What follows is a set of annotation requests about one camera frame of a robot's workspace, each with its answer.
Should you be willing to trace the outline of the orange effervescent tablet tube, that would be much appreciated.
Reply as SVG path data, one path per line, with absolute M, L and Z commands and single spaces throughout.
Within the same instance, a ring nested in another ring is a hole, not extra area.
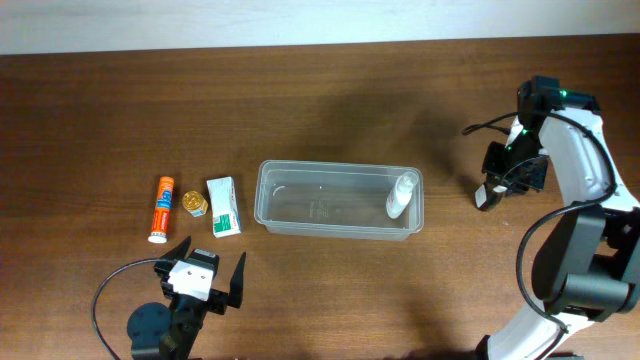
M 148 241 L 162 244 L 168 241 L 168 226 L 172 205 L 172 196 L 175 180 L 172 177 L 163 176 L 159 180 L 154 216 Z

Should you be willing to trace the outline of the small gold lid jar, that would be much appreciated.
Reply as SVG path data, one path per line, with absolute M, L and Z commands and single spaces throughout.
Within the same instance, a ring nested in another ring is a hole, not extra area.
M 200 217 L 207 213 L 208 202 L 197 191 L 188 191 L 182 197 L 184 209 L 193 217 Z

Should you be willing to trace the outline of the dark bottle white cap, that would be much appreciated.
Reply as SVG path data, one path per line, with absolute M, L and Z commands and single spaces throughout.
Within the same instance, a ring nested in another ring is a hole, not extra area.
M 474 193 L 476 207 L 481 211 L 492 210 L 501 202 L 506 190 L 502 185 L 483 183 Z

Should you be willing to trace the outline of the white spray bottle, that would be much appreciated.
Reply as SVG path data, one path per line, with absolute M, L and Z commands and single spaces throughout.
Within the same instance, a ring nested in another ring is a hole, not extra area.
M 418 182 L 414 172 L 405 172 L 396 180 L 386 200 L 386 212 L 391 219 L 397 219 L 405 210 Z

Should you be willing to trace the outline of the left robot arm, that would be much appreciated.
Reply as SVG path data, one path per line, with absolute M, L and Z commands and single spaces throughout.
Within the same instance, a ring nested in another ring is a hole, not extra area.
M 240 257 L 225 292 L 213 288 L 219 256 L 190 250 L 190 245 L 186 238 L 154 263 L 170 304 L 146 303 L 129 317 L 134 359 L 187 359 L 208 314 L 223 315 L 229 307 L 242 305 L 246 256 Z

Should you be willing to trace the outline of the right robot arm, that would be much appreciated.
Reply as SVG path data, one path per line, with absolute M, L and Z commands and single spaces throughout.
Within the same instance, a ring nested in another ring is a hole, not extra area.
M 524 307 L 485 336 L 479 359 L 547 359 L 576 332 L 639 301 L 639 202 L 603 135 L 595 96 L 536 75 L 517 90 L 504 143 L 488 146 L 474 201 L 488 211 L 510 195 L 543 189 L 554 170 L 563 205 L 537 220 L 516 254 Z

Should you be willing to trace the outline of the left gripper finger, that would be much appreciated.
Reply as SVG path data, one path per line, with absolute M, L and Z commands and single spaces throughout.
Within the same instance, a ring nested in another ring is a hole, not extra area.
M 172 250 L 164 254 L 162 256 L 162 259 L 166 261 L 182 260 L 187 255 L 190 246 L 191 246 L 191 237 L 187 236 L 175 248 L 173 248 Z
M 245 264 L 246 253 L 243 252 L 230 281 L 227 305 L 233 308 L 240 308 L 243 302 Z

